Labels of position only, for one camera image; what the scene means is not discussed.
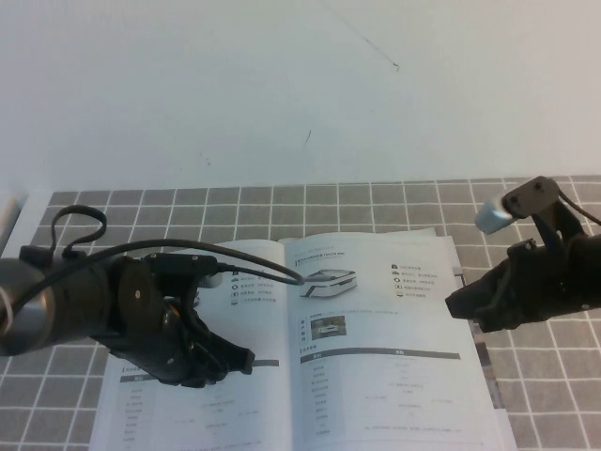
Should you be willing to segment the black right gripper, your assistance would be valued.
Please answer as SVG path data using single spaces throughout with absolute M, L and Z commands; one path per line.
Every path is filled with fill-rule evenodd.
M 580 310 L 560 236 L 539 246 L 528 239 L 507 250 L 507 260 L 445 300 L 455 319 L 474 319 L 485 333 Z

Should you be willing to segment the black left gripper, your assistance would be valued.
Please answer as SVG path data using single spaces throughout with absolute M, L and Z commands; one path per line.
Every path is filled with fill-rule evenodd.
M 168 385 L 203 388 L 229 373 L 253 373 L 255 355 L 212 333 L 193 309 L 215 257 L 119 257 L 109 266 L 115 296 L 107 325 L 93 338 L 115 357 Z

